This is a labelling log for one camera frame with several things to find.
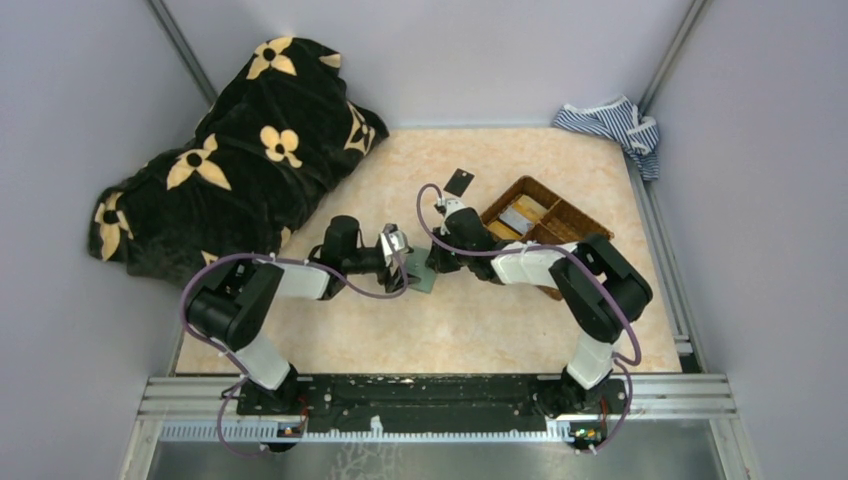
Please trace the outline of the green card holder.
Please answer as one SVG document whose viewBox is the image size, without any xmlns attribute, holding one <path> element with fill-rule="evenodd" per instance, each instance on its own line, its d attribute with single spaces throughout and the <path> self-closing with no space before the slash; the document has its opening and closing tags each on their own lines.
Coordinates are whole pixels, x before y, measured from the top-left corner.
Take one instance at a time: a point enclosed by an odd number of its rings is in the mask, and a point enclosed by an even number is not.
<svg viewBox="0 0 848 480">
<path fill-rule="evenodd" d="M 420 293 L 430 294 L 437 273 L 426 265 L 429 250 L 424 247 L 412 247 L 406 254 L 404 267 L 409 280 L 408 288 Z"/>
</svg>

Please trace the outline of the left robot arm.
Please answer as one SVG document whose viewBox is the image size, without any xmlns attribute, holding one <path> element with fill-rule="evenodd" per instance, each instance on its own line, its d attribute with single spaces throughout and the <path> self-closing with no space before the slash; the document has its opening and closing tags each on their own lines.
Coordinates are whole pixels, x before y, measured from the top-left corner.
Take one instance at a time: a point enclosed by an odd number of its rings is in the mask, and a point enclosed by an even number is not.
<svg viewBox="0 0 848 480">
<path fill-rule="evenodd" d="M 385 225 L 373 245 L 360 236 L 358 220 L 340 215 L 304 260 L 239 253 L 212 262 L 182 293 L 187 333 L 226 356 L 273 412 L 292 411 L 300 399 L 296 369 L 262 332 L 272 303 L 331 300 L 352 285 L 352 275 L 375 275 L 380 300 L 399 297 L 415 281 L 405 267 L 414 249 L 397 225 Z"/>
</svg>

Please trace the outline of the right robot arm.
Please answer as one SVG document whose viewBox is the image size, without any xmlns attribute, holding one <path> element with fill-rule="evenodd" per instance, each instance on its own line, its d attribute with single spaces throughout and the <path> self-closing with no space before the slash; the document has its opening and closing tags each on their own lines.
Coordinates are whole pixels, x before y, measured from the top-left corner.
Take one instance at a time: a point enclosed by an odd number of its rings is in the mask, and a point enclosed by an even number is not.
<svg viewBox="0 0 848 480">
<path fill-rule="evenodd" d="M 442 223 L 430 233 L 430 269 L 466 268 L 483 282 L 559 292 L 582 331 L 565 368 L 563 398 L 576 412 L 590 411 L 612 371 L 615 343 L 622 334 L 634 335 L 633 322 L 653 299 L 645 278 L 600 234 L 560 245 L 498 241 L 459 199 L 442 199 L 434 208 Z"/>
</svg>

